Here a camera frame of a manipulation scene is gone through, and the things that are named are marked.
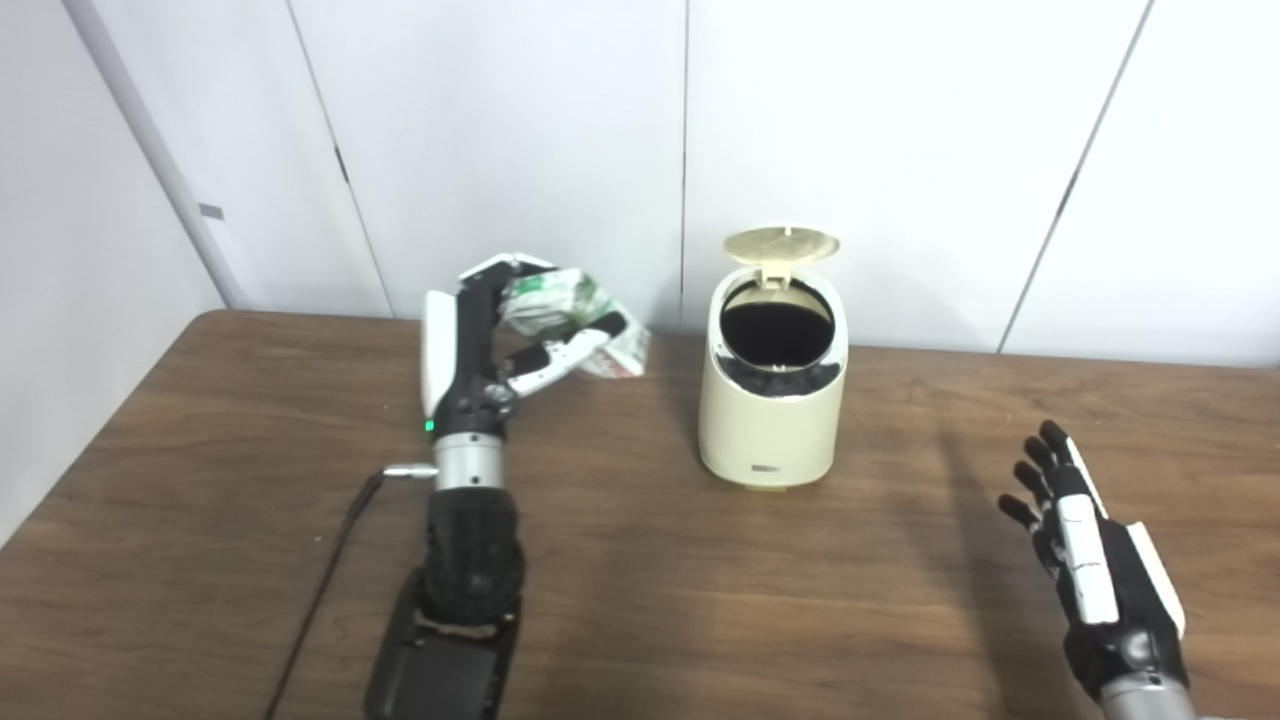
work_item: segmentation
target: wooden table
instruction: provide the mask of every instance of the wooden table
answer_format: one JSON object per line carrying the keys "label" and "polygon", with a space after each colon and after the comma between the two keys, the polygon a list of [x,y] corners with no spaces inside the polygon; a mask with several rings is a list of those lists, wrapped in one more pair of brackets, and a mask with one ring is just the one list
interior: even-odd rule
{"label": "wooden table", "polygon": [[[755,493],[698,461],[700,366],[662,338],[512,424],[503,720],[1097,717],[995,510],[1046,416],[1151,528],[1199,710],[1280,717],[1280,374],[858,347],[831,475]],[[360,482],[429,456],[417,398],[415,323],[196,320],[0,552],[0,716],[259,717]],[[360,717],[425,495],[370,506],[282,717]]]}

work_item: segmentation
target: black robotic finger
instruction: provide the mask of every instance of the black robotic finger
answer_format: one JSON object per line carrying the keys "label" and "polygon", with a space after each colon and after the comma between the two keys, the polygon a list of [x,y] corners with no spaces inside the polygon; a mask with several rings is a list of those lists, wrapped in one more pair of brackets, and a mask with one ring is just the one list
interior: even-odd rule
{"label": "black robotic finger", "polygon": [[1015,523],[1025,528],[1028,533],[1034,533],[1041,527],[1039,514],[1032,510],[1030,505],[1011,495],[1000,496],[996,506],[1000,507],[1001,512],[1009,515]]}
{"label": "black robotic finger", "polygon": [[1046,507],[1053,501],[1053,497],[1048,492],[1048,484],[1044,483],[1044,475],[1033,468],[1030,462],[1019,460],[1018,464],[1014,465],[1014,477],[1018,478],[1018,482],[1021,483],[1028,492],[1032,493],[1032,497],[1036,498],[1036,506],[1039,507],[1041,511],[1046,510]]}
{"label": "black robotic finger", "polygon": [[1044,420],[1041,423],[1039,436],[1044,441],[1044,445],[1057,456],[1059,465],[1069,465],[1075,461],[1070,448],[1071,437],[1066,434],[1066,430],[1061,425],[1053,420]]}
{"label": "black robotic finger", "polygon": [[1057,457],[1053,456],[1053,451],[1044,445],[1038,437],[1029,437],[1027,442],[1023,443],[1023,451],[1027,456],[1032,459],[1036,465],[1039,466],[1041,471],[1047,477],[1050,473],[1057,468]]}

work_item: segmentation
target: prosthetic hand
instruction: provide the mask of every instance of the prosthetic hand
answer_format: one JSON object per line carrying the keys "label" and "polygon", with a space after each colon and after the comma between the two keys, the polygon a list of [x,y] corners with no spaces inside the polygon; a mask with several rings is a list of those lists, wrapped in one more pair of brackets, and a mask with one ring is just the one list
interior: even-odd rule
{"label": "prosthetic hand", "polygon": [[1142,523],[1107,515],[1071,438],[1052,420],[1029,437],[1014,475],[1034,507],[1004,495],[1000,509],[1032,536],[1057,584],[1071,673],[1107,720],[1196,720],[1187,694],[1181,603]]}
{"label": "prosthetic hand", "polygon": [[[493,361],[512,281],[554,270],[499,255],[463,273],[458,293],[429,292],[422,405],[435,448],[426,560],[404,582],[365,694],[370,720],[488,720],[498,714],[520,625],[525,559],[504,487],[506,421],[626,329],[618,313]],[[420,466],[403,466],[420,468]]]}

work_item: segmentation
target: green and white wrapper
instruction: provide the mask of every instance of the green and white wrapper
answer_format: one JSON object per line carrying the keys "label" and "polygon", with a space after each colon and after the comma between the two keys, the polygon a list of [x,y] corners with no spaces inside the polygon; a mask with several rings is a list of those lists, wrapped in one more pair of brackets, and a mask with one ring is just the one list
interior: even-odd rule
{"label": "green and white wrapper", "polygon": [[627,329],[579,369],[598,378],[643,375],[649,357],[649,329],[582,270],[552,270],[520,278],[507,288],[502,304],[507,324],[536,342],[562,338],[612,311],[622,314]]}

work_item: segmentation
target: white robotic finger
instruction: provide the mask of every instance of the white robotic finger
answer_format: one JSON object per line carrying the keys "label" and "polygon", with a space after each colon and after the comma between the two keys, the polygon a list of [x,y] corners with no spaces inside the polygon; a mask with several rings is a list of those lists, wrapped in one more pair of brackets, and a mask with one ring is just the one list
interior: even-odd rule
{"label": "white robotic finger", "polygon": [[1075,465],[1080,470],[1080,477],[1084,478],[1084,484],[1089,486],[1089,495],[1093,496],[1093,502],[1098,506],[1098,514],[1103,519],[1110,518],[1107,515],[1107,509],[1102,505],[1102,497],[1098,496],[1098,488],[1093,484],[1093,477],[1089,475],[1088,466],[1084,465],[1084,457],[1080,456],[1080,450],[1075,447],[1075,441],[1070,436],[1066,438],[1066,451],[1071,455],[1071,465]]}
{"label": "white robotic finger", "polygon": [[1138,550],[1138,557],[1142,557],[1142,564],[1147,568],[1147,577],[1151,578],[1151,584],[1156,587],[1156,594],[1160,596],[1161,605],[1165,606],[1165,612],[1178,626],[1178,638],[1181,639],[1183,634],[1187,632],[1187,611],[1183,610],[1183,602],[1178,598],[1178,591],[1174,589],[1172,580],[1169,579],[1169,571],[1165,570],[1165,564],[1160,560],[1160,553],[1156,552],[1156,544],[1151,542],[1151,536],[1147,533],[1147,525],[1142,523],[1134,523],[1128,525],[1129,537],[1133,538],[1133,546]]}
{"label": "white robotic finger", "polygon": [[435,409],[453,384],[458,365],[458,299],[430,291],[422,301],[422,411]]}
{"label": "white robotic finger", "polygon": [[1057,512],[1080,621],[1087,625],[1119,621],[1120,609],[1093,500],[1085,495],[1069,495],[1057,501]]}
{"label": "white robotic finger", "polygon": [[579,331],[568,342],[544,342],[548,363],[536,370],[511,378],[507,384],[520,397],[529,397],[573,372],[573,368],[581,365],[611,340],[613,337],[609,333],[589,328]]}
{"label": "white robotic finger", "polygon": [[485,260],[484,263],[480,263],[479,265],[476,265],[476,266],[466,270],[465,273],[462,273],[461,275],[458,275],[458,279],[460,281],[466,281],[471,275],[475,275],[475,274],[479,274],[479,273],[484,272],[486,268],[492,268],[494,265],[500,265],[500,264],[507,264],[507,265],[530,265],[532,268],[540,268],[543,270],[554,270],[556,269],[556,265],[553,263],[548,263],[547,260],[539,260],[538,258],[534,258],[532,255],[525,255],[524,252],[500,252],[500,254],[494,255],[493,258]]}

